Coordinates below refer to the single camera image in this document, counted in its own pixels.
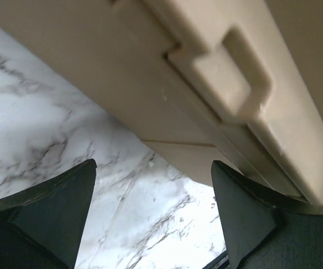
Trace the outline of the tan plastic toolbox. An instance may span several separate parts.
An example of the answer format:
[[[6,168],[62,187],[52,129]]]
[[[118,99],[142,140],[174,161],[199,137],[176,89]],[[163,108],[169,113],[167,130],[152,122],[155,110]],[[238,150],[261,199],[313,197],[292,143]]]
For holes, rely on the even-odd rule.
[[[323,1],[0,1],[0,27],[191,179],[323,206]]]

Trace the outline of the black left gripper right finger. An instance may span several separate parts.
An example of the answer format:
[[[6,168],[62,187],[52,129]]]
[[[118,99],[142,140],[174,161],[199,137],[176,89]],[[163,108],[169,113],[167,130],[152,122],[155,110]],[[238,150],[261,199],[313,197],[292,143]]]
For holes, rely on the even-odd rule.
[[[323,207],[211,166],[230,268],[323,268]]]

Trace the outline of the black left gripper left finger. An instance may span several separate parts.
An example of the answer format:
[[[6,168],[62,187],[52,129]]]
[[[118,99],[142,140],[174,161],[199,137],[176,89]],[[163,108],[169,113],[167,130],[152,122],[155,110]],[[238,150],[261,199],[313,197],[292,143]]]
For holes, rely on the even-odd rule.
[[[96,180],[88,159],[0,199],[0,268],[74,268]]]

